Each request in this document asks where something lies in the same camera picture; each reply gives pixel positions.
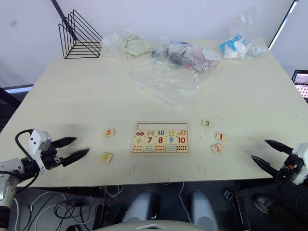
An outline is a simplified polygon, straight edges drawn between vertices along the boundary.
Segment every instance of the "number 5 tile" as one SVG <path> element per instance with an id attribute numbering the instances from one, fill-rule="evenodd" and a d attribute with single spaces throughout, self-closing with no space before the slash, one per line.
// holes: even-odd
<path id="1" fill-rule="evenodd" d="M 104 131 L 104 135 L 105 135 L 105 137 L 114 136 L 115 135 L 115 129 L 114 128 L 106 129 Z"/>

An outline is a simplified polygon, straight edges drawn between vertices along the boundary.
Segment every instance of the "number 10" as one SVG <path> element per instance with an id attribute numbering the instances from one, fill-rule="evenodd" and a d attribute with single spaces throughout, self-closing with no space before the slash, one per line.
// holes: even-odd
<path id="1" fill-rule="evenodd" d="M 179 143 L 185 143 L 185 137 L 178 137 Z"/>

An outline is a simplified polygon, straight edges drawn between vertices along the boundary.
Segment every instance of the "number 2 tile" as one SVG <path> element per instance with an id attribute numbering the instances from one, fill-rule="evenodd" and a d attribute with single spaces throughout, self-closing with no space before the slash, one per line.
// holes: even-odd
<path id="1" fill-rule="evenodd" d="M 222 145 L 220 143 L 214 144 L 211 146 L 211 149 L 214 154 L 219 154 L 223 152 Z"/>

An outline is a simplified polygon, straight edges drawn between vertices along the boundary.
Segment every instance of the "white plastic bag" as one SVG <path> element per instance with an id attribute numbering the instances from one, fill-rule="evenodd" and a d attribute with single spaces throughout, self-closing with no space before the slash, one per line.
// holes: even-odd
<path id="1" fill-rule="evenodd" d="M 246 60 L 267 52 L 265 46 L 256 43 L 253 38 L 252 12 L 241 14 L 230 26 L 229 40 L 219 46 L 225 59 Z"/>
<path id="2" fill-rule="evenodd" d="M 129 29 L 114 31 L 103 38 L 102 57 L 131 59 L 153 50 L 153 46 Z"/>
<path id="3" fill-rule="evenodd" d="M 165 100 L 184 106 L 188 96 L 196 92 L 220 61 L 221 56 L 215 51 L 186 42 L 160 41 L 152 58 L 140 63 L 129 75 Z"/>

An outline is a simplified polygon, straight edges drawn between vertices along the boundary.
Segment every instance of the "cartoon car picture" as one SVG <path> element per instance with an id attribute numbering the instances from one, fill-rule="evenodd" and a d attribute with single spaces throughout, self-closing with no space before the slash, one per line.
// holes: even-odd
<path id="1" fill-rule="evenodd" d="M 144 135 L 144 132 L 143 132 L 143 131 L 138 131 L 138 132 L 136 133 L 136 135 L 137 135 L 137 136 L 143 136 L 143 135 Z"/>

